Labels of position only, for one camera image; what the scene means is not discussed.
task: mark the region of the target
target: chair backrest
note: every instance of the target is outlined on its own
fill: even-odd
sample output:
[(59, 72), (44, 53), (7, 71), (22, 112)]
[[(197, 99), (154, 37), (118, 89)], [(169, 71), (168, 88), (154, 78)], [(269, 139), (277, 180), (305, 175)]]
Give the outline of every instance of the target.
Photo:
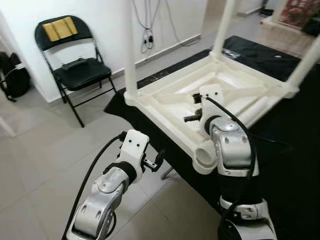
[[(51, 23), (60, 19), (64, 19), (66, 17), (71, 17), (73, 20), (73, 23), (76, 27), (77, 34), (68, 36), (66, 38), (59, 39), (57, 41), (50, 41), (49, 37), (47, 36), (47, 33), (43, 27), (43, 24)], [(68, 42), (76, 41), (76, 40), (81, 40), (81, 39), (93, 39), (94, 37), (92, 36), (89, 27), (87, 24), (81, 20), (79, 17), (72, 16), (72, 15), (65, 15), (65, 16), (60, 16), (60, 17), (55, 17), (51, 19), (47, 19), (44, 21), (41, 21), (38, 23), (38, 25), (35, 28), (34, 32), (34, 38), (39, 46), (39, 48), (42, 51), (48, 50), (54, 46), (58, 46), (60, 44), (65, 44)]]

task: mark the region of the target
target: chair seat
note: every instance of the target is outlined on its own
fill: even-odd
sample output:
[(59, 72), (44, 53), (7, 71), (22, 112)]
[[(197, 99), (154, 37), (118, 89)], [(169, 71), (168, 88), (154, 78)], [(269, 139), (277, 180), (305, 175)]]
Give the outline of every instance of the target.
[(60, 67), (53, 72), (56, 79), (70, 91), (83, 89), (111, 76), (110, 68), (93, 57), (68, 70)]

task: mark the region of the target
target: cable connector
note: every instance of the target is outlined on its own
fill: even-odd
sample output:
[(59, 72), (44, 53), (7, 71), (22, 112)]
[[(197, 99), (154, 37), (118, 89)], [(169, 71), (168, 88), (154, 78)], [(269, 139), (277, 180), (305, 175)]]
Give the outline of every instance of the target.
[(126, 136), (127, 136), (127, 132), (126, 131), (122, 131), (119, 135), (119, 140), (120, 142), (124, 142)]
[(194, 104), (199, 104), (201, 103), (201, 94), (200, 93), (195, 93), (192, 95), (193, 100), (194, 100)]
[(154, 36), (150, 35), (148, 41), (149, 41), (149, 43), (153, 43), (154, 42)]

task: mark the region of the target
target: yellow pad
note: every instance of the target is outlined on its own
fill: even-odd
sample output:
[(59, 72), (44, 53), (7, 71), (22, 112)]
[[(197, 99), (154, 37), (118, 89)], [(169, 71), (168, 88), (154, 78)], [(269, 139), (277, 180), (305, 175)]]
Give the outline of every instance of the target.
[(48, 36), (51, 42), (58, 41), (60, 39), (60, 37), (54, 29), (54, 26), (51, 23), (43, 24), (42, 27), (44, 28), (46, 35)]
[(76, 28), (76, 26), (74, 24), (74, 21), (72, 20), (72, 18), (70, 16), (67, 16), (63, 20), (66, 22), (66, 24), (69, 27), (69, 29), (70, 29), (72, 34), (77, 34), (78, 33), (77, 28)]
[(51, 42), (77, 34), (77, 28), (70, 16), (42, 25)]
[(64, 19), (53, 21), (52, 25), (60, 39), (67, 38), (72, 35)]

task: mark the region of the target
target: hanging cable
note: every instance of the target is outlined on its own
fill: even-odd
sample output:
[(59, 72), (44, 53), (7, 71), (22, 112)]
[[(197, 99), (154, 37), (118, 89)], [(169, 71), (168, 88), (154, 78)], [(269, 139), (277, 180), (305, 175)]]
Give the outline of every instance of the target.
[(174, 36), (175, 36), (175, 39), (176, 41), (179, 43), (180, 46), (182, 47), (190, 47), (194, 44), (197, 44), (198, 42), (201, 41), (201, 39), (199, 38), (198, 40), (190, 43), (190, 44), (183, 44), (182, 41), (180, 40), (180, 38), (178, 37), (178, 34), (177, 34), (177, 30), (176, 30), (176, 27), (175, 27), (175, 24), (174, 24), (174, 21), (173, 21), (173, 18), (172, 18), (172, 12), (171, 12), (171, 9), (170, 9), (170, 5), (168, 3), (168, 0), (165, 0), (165, 5), (166, 5), (166, 8), (168, 9), (168, 13), (169, 13), (169, 21), (170, 21), (170, 24), (172, 26), (172, 29), (173, 29), (173, 33), (174, 33)]
[(133, 3), (133, 8), (134, 8), (134, 12), (135, 12), (135, 16), (137, 18), (137, 21), (138, 21), (139, 25), (144, 28), (143, 32), (142, 32), (140, 52), (142, 54), (146, 54), (148, 52), (148, 55), (145, 59), (145, 60), (147, 60), (151, 54), (152, 49), (154, 49), (154, 47), (155, 47), (153, 26), (154, 26), (154, 23), (156, 20), (156, 15), (159, 10), (160, 0), (158, 0), (158, 2), (157, 2), (157, 5), (155, 7), (153, 14), (152, 14), (151, 0), (148, 0), (148, 1), (144, 0), (144, 24), (139, 17), (136, 1), (132, 0), (132, 3)]

